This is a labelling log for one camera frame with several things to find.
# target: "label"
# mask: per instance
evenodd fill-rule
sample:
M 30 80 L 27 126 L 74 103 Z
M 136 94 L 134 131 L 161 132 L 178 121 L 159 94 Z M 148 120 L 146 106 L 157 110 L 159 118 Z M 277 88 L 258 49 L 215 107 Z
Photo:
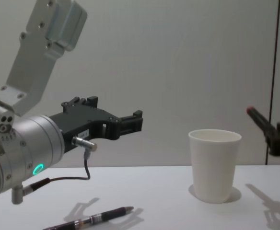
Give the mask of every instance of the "label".
M 77 135 L 79 138 L 85 139 L 89 136 L 89 130 L 85 130 Z

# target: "black tool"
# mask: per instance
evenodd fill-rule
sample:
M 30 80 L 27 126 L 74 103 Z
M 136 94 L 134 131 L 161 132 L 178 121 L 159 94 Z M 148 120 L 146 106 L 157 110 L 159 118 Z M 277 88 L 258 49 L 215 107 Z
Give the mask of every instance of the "black tool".
M 78 229 L 86 228 L 91 225 L 103 223 L 111 219 L 125 216 L 130 212 L 132 212 L 133 209 L 134 207 L 120 207 L 115 210 L 90 216 L 88 219 L 85 220 L 79 219 L 76 221 L 71 221 L 69 223 L 57 225 L 44 230 L 78 230 Z
M 275 128 L 254 107 L 249 107 L 246 111 L 257 126 L 264 132 L 266 143 L 270 149 L 270 155 L 280 157 L 280 122 L 277 123 L 277 128 Z

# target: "green led ring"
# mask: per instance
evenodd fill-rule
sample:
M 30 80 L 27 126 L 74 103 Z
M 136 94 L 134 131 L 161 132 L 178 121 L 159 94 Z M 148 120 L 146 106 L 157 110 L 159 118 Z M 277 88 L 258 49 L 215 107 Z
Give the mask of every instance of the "green led ring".
M 44 164 L 39 164 L 35 167 L 34 171 L 33 171 L 33 175 L 37 175 L 38 173 L 40 173 L 42 170 L 44 169 Z

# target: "table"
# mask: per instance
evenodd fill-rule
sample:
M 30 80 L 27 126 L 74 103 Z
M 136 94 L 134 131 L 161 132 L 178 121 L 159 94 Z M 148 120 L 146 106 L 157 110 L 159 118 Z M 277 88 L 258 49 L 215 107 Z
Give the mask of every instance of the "table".
M 41 230 L 122 206 L 128 216 L 94 230 L 280 230 L 280 165 L 237 166 L 230 200 L 197 200 L 187 166 L 90 168 L 89 181 L 52 182 L 11 204 L 0 195 L 0 230 Z M 24 183 L 85 176 L 83 168 L 47 169 Z

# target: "black cable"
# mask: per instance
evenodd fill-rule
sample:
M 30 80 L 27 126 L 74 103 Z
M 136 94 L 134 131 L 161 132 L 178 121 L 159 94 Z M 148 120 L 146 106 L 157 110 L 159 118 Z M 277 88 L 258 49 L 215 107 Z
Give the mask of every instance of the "black cable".
M 52 181 L 61 181 L 61 180 L 84 180 L 84 181 L 88 181 L 90 180 L 91 178 L 91 175 L 90 175 L 90 172 L 89 172 L 89 169 L 88 169 L 88 162 L 87 160 L 85 159 L 84 160 L 84 169 L 86 170 L 86 173 L 87 173 L 87 177 L 57 177 L 57 178 L 53 178 L 53 179 L 49 179 L 49 178 L 46 178 L 46 179 L 43 179 L 41 181 L 38 181 L 36 183 L 33 183 L 31 185 L 29 185 L 33 191 L 47 185 L 48 183 L 52 182 Z

